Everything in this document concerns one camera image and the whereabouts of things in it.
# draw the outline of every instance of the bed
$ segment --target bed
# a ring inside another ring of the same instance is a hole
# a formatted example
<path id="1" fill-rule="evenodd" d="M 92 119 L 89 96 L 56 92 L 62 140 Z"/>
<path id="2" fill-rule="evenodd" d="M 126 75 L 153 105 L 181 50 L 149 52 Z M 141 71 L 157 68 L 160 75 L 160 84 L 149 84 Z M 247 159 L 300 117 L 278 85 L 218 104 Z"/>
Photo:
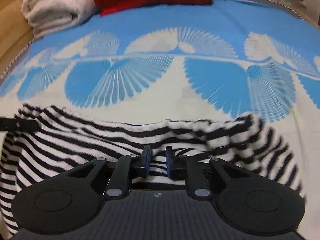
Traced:
<path id="1" fill-rule="evenodd" d="M 299 232 L 316 240 L 319 71 L 319 31 L 270 0 L 137 8 L 30 42 L 0 76 L 0 116 L 23 102 L 131 124 L 253 112 L 295 153 L 307 195 Z"/>

